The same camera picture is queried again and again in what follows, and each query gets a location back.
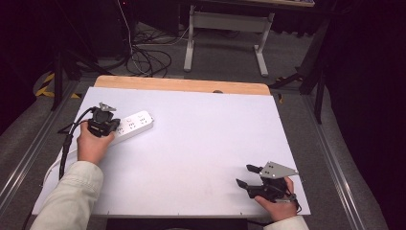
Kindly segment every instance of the power strip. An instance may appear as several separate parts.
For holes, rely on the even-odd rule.
[[[150,128],[153,127],[153,118],[149,115],[146,111],[141,111],[136,114],[133,114],[129,117],[123,118],[120,120],[120,125],[117,127],[115,132],[115,138],[113,142],[110,143],[110,146],[116,145],[119,142],[122,142],[130,137],[133,137],[137,134],[140,134]],[[72,149],[69,151],[68,155],[77,153],[78,149]],[[45,173],[45,177],[43,180],[43,184],[48,178],[51,170],[60,162],[60,158],[58,158],[54,164],[48,169]]]

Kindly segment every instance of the hand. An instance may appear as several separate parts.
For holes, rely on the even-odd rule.
[[[293,181],[289,177],[285,177],[284,180],[286,181],[287,189],[293,194]],[[272,203],[259,195],[255,196],[255,201],[268,211],[271,219],[275,222],[297,216],[295,202]]]
[[[97,137],[87,129],[88,123],[80,124],[78,137],[78,161],[88,161],[95,165],[104,158],[108,145],[114,140],[114,132],[108,136]]]

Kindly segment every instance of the white sleeve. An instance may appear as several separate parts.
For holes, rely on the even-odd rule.
[[[46,198],[31,229],[86,229],[102,182],[98,166],[74,163]]]
[[[302,216],[296,216],[269,224],[263,230],[308,230],[308,227]]]

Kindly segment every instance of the dark floor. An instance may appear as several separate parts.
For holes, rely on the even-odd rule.
[[[148,49],[170,54],[172,65],[168,71],[169,78],[269,84],[278,77],[295,73],[295,66],[301,64],[311,39],[271,33],[263,51],[269,78],[260,76],[253,52],[253,45],[259,41],[258,34],[240,33],[235,38],[226,38],[213,32],[200,33],[195,38],[192,71],[189,73],[183,71],[185,40],[171,46],[149,46]],[[101,64],[111,62],[103,60]],[[111,72],[130,75],[123,67]],[[75,93],[84,95],[88,86],[95,81],[92,75],[96,76],[86,74],[80,82],[65,82],[66,91],[71,87]],[[37,90],[43,79],[38,81],[33,91]],[[304,190],[312,212],[311,216],[305,217],[309,228],[387,229],[379,206],[356,169],[340,134],[330,108],[328,92],[323,105],[323,124],[319,126],[309,105],[314,97],[300,95],[297,91],[299,85],[299,82],[293,82],[282,89],[272,90],[272,93],[280,93],[283,98],[282,103],[277,100],[277,105],[298,170],[304,179]],[[60,110],[50,113],[52,102],[52,98],[38,97],[0,137],[0,185],[13,188],[8,194],[5,190],[1,194],[5,199],[1,201],[0,229],[21,229],[40,193],[39,185],[44,173],[60,151],[63,136],[56,132],[73,122],[81,99],[68,99]],[[41,131],[44,124],[50,125],[48,131]],[[42,132],[46,134],[41,139],[37,134]],[[21,162],[21,159],[30,157],[33,159],[31,163]],[[27,170],[20,174],[19,179],[15,179],[13,173],[18,173],[16,169],[22,165],[27,165]],[[342,184],[337,178],[348,186],[340,186]],[[105,226],[106,218],[94,217],[88,229],[104,229]]]

